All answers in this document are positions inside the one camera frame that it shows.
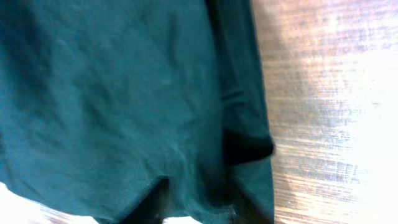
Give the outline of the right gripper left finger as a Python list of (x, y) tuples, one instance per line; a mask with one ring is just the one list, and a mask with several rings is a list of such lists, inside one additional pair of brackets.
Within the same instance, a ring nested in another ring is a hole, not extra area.
[(169, 179), (159, 179), (145, 196), (127, 210), (120, 224), (162, 224), (169, 200)]

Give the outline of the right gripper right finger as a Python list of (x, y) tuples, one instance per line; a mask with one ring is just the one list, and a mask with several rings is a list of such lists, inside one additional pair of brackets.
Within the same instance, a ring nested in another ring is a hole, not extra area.
[(232, 224), (273, 224), (273, 218), (241, 187), (231, 189), (233, 201)]

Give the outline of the black shorts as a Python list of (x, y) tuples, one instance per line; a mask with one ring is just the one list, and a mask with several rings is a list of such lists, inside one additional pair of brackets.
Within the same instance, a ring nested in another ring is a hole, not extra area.
[(3, 222), (274, 220), (273, 152), (251, 1), (1, 1)]

